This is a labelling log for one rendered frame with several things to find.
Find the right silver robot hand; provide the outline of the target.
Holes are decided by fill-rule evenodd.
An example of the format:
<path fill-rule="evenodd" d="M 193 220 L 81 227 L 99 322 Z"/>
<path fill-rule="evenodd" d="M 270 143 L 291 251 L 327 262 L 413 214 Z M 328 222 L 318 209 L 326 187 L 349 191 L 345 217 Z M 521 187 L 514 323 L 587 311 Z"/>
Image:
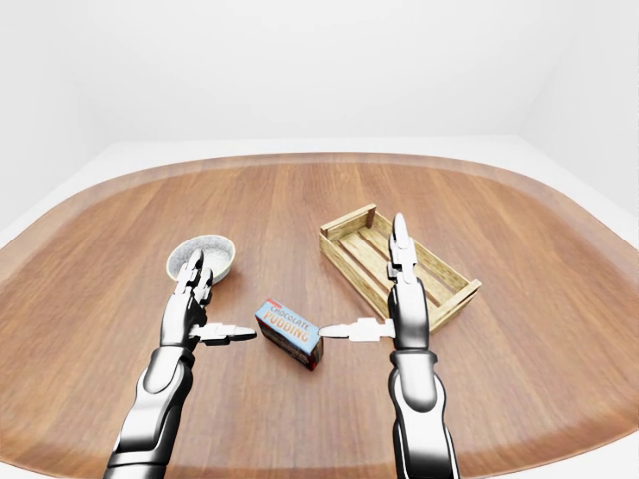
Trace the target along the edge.
<path fill-rule="evenodd" d="M 391 337 L 396 350 L 428 350 L 426 295 L 423 283 L 414 273 L 417 265 L 415 245 L 403 213 L 397 213 L 393 219 L 388 248 L 387 276 L 393 282 L 387 302 L 389 319 L 384 324 L 374 318 L 360 318 L 351 324 L 329 325 L 319 330 L 320 336 L 351 342 L 379 342 L 383 337 Z"/>

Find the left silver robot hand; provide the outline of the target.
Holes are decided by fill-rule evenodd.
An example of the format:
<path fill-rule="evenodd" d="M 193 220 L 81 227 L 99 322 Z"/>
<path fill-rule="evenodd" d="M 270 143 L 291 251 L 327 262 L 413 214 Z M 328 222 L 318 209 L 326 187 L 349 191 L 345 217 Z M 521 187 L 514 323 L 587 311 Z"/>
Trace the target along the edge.
<path fill-rule="evenodd" d="M 163 314 L 161 346 L 182 346 L 193 351 L 199 342 L 219 346 L 257 337 L 250 328 L 207 323 L 205 308 L 212 297 L 213 273 L 203 263 L 204 254 L 196 248 L 181 266 L 176 288 Z"/>

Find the wooden slat tray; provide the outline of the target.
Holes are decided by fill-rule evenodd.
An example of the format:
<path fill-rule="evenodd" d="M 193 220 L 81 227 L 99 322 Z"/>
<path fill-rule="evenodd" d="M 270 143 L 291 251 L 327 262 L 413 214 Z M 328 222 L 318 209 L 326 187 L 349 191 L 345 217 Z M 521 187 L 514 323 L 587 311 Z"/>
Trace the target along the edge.
<path fill-rule="evenodd" d="M 466 279 L 408 234 L 395 237 L 393 222 L 369 204 L 321 226 L 319 245 L 382 318 L 389 317 L 387 300 L 394 286 L 389 269 L 406 259 L 404 269 L 423 283 L 429 327 L 435 333 L 470 303 L 481 282 Z"/>

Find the chocolate pudding box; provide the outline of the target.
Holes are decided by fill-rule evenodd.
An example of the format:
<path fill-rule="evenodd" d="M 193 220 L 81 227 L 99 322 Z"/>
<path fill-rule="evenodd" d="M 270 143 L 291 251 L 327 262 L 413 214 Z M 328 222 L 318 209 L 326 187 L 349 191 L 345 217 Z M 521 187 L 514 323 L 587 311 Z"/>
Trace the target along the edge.
<path fill-rule="evenodd" d="M 323 357 L 319 328 L 306 319 L 268 299 L 255 313 L 262 335 L 290 357 L 313 371 Z"/>

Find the speckled grey bowl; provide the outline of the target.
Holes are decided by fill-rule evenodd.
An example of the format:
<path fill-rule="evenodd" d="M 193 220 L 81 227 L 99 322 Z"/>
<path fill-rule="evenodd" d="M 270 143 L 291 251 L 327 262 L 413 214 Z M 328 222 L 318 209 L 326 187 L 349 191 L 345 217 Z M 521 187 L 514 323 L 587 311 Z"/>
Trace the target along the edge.
<path fill-rule="evenodd" d="M 212 271 L 213 284 L 222 281 L 229 274 L 236 256 L 233 242 L 221 235 L 200 235 L 182 242 L 169 255 L 166 273 L 171 280 L 177 280 L 182 264 L 188 261 L 195 249 L 202 251 L 203 267 Z"/>

